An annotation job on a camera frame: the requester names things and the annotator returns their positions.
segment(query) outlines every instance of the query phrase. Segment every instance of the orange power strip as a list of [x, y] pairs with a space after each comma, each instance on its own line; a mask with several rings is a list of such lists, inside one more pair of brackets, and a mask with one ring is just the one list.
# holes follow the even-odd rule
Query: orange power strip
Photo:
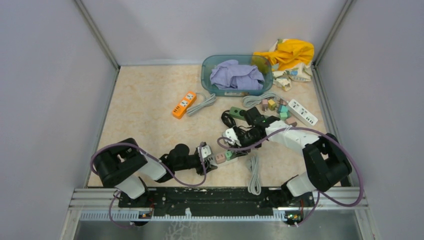
[[181, 119], [187, 112], [187, 109], [196, 101], [196, 93], [189, 91], [181, 102], [173, 109], [172, 115]]

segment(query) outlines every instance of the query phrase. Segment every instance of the yellow cloth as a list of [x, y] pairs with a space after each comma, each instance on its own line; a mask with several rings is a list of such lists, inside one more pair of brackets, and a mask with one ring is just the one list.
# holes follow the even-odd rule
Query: yellow cloth
[[279, 64], [278, 70], [291, 69], [299, 63], [309, 65], [314, 58], [314, 45], [298, 39], [287, 39], [279, 43], [273, 52], [254, 52], [253, 55], [263, 56], [271, 66]]

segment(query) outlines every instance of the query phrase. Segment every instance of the green power strip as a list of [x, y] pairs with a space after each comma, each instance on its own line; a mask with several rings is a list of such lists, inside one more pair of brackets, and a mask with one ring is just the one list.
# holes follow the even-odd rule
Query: green power strip
[[232, 106], [229, 109], [229, 115], [233, 117], [234, 119], [240, 119], [240, 120], [246, 121], [245, 113], [246, 113], [246, 110], [243, 110], [235, 106]]

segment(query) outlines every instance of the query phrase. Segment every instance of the blue block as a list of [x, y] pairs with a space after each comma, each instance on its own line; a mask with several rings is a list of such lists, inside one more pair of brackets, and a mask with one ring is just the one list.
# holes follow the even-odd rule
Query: blue block
[[277, 113], [288, 113], [289, 109], [287, 109], [286, 106], [284, 106], [283, 104], [280, 104], [277, 110]]

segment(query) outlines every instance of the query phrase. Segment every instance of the pile of blocks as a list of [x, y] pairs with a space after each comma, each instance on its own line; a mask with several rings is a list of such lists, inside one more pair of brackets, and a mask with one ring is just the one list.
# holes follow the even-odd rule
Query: pile of blocks
[[280, 99], [279, 106], [277, 108], [277, 103], [273, 99], [263, 99], [261, 102], [262, 111], [266, 112], [268, 109], [271, 111], [276, 110], [279, 114], [279, 118], [282, 121], [285, 121], [286, 124], [296, 127], [298, 123], [296, 119], [290, 115], [289, 109], [287, 108], [287, 102], [283, 99]]

